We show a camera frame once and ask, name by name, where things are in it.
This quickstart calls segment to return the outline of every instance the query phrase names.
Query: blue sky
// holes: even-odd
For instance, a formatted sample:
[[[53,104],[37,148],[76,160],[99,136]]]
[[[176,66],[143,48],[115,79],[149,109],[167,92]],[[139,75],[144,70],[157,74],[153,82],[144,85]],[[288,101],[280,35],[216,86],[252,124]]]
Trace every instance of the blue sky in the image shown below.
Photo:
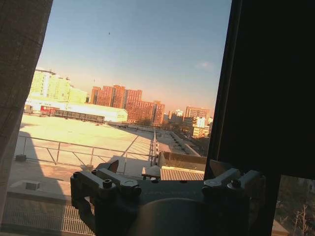
[[[142,89],[168,110],[214,109],[230,0],[54,0],[37,66]]]

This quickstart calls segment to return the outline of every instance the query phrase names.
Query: cloud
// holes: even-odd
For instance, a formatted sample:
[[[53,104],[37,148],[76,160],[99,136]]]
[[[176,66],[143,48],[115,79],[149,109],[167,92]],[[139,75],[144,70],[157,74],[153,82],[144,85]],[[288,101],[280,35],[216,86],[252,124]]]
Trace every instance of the cloud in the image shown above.
[[[209,61],[203,61],[203,62],[198,63],[195,66],[195,68],[203,69],[203,70],[206,70],[206,71],[213,71],[214,65],[211,62],[209,62]]]

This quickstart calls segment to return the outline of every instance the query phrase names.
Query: bolt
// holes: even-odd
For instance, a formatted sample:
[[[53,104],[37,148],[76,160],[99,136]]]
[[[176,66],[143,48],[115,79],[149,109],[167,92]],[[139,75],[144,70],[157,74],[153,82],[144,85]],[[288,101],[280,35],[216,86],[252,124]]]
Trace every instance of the bolt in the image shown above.
[[[241,182],[238,179],[232,179],[231,184],[234,188],[240,188]]]
[[[103,181],[104,188],[110,188],[112,186],[113,181],[111,179],[106,179]]]
[[[77,177],[78,177],[78,174],[79,174],[79,172],[74,172],[74,173],[73,173],[73,177],[74,177],[74,178],[77,178]]]

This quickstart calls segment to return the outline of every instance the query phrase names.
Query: red sign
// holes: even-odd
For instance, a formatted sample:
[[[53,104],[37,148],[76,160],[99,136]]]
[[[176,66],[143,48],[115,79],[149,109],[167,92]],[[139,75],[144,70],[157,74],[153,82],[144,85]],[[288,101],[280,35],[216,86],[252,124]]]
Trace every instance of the red sign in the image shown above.
[[[48,107],[48,106],[41,106],[40,111],[41,112],[49,112],[51,110],[59,110],[57,107]]]

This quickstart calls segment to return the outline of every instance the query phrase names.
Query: yellow building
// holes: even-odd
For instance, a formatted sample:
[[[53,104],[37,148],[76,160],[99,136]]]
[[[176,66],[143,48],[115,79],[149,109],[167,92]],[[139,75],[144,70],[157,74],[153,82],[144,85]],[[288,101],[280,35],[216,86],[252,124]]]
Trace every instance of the yellow building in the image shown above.
[[[47,97],[49,81],[54,76],[54,72],[36,69],[31,83],[30,95]]]
[[[88,93],[78,88],[70,87],[69,102],[85,103]]]
[[[61,77],[50,77],[47,97],[56,99],[60,102],[66,102],[69,99],[70,80]]]
[[[194,138],[207,137],[210,132],[210,127],[205,125],[204,127],[193,126],[191,129],[191,136]]]
[[[34,73],[29,96],[50,98],[59,102],[85,103],[87,92],[73,88],[68,78],[37,68]]]

